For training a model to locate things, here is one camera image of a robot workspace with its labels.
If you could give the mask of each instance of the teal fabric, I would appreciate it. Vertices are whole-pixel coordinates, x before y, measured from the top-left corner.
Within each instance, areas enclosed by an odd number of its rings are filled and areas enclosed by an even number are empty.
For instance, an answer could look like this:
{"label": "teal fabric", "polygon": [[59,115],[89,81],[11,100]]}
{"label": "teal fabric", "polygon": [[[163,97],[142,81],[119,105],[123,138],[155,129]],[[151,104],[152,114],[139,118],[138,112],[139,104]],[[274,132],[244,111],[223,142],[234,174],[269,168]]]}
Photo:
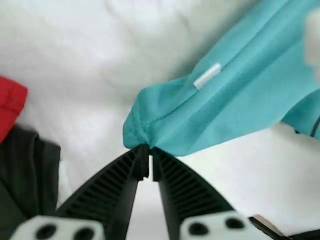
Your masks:
{"label": "teal fabric", "polygon": [[[302,134],[320,116],[320,84],[304,63],[306,15],[320,0],[262,0],[189,76],[143,89],[123,126],[139,144],[184,156],[283,121]],[[221,72],[193,83],[215,63]],[[313,133],[320,139],[320,129]]]}

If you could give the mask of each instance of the folded cloth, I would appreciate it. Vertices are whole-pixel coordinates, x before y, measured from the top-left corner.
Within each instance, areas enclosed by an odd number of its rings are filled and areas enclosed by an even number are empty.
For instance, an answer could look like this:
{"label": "folded cloth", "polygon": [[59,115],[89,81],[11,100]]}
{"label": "folded cloth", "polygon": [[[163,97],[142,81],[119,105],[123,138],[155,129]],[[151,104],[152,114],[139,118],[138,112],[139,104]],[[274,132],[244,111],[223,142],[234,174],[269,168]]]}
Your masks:
{"label": "folded cloth", "polygon": [[0,76],[0,143],[24,108],[27,92],[26,87]]}
{"label": "folded cloth", "polygon": [[317,7],[319,0],[262,0],[189,76],[139,93],[124,145],[184,156],[280,121],[320,139],[320,84],[303,43],[305,18]]}
{"label": "folded cloth", "polygon": [[52,215],[58,199],[60,147],[14,126],[0,144],[0,239],[36,215]]}

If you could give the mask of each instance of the red cloth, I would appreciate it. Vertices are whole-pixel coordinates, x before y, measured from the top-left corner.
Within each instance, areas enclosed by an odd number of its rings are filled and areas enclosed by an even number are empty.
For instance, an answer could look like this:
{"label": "red cloth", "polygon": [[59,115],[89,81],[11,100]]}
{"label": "red cloth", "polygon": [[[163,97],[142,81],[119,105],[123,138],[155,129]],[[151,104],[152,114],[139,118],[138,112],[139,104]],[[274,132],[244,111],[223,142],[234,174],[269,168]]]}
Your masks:
{"label": "red cloth", "polygon": [[26,87],[0,76],[0,143],[24,109],[27,93]]}

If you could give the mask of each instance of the white fabric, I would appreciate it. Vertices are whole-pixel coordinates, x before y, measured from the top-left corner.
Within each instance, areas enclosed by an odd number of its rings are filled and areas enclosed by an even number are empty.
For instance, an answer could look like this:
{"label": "white fabric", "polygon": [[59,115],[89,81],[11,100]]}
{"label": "white fabric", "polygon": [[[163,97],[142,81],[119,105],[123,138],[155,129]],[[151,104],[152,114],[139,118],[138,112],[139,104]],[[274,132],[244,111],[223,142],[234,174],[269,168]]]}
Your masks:
{"label": "white fabric", "polygon": [[[189,73],[255,2],[1,0],[0,74],[29,88],[19,123],[62,147],[60,203],[125,152],[122,125],[139,90]],[[183,161],[240,212],[291,234],[320,229],[319,146],[278,126]],[[127,239],[166,236],[148,180]]]}
{"label": "white fabric", "polygon": [[320,8],[311,12],[305,22],[305,61],[314,67],[320,82]]}

